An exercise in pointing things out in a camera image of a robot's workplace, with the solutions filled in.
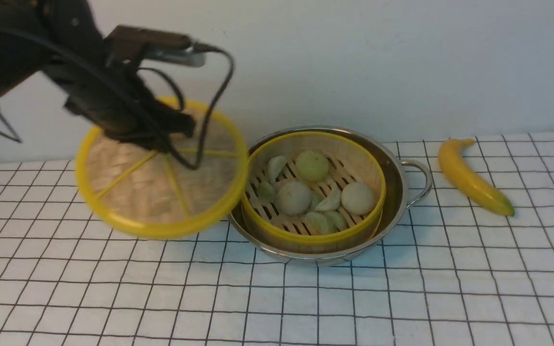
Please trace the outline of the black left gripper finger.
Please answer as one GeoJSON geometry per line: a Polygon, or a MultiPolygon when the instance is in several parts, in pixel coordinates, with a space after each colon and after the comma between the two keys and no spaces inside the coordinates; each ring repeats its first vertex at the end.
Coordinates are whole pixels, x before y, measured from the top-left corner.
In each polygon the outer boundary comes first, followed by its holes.
{"type": "Polygon", "coordinates": [[[161,153],[171,151],[171,145],[165,138],[157,135],[114,135],[113,139],[123,144],[133,144],[146,150],[154,150],[161,153]]]}

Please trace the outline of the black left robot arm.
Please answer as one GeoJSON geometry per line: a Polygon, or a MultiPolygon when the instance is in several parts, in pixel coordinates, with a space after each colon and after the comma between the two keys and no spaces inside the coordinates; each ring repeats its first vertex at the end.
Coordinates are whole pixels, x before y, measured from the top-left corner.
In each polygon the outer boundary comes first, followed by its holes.
{"type": "Polygon", "coordinates": [[[37,72],[66,94],[64,108],[113,140],[167,152],[168,135],[193,136],[183,107],[158,100],[137,74],[159,48],[185,51],[187,35],[127,25],[107,36],[86,0],[0,0],[0,98],[37,72]]]}

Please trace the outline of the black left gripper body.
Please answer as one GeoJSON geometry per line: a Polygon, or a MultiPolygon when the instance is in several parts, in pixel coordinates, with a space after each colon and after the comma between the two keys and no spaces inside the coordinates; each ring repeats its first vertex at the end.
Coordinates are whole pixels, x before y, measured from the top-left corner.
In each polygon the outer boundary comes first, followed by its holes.
{"type": "Polygon", "coordinates": [[[195,120],[158,100],[137,73],[115,59],[98,65],[99,74],[55,55],[43,73],[68,97],[64,108],[82,116],[113,139],[115,135],[194,134],[195,120]]]}

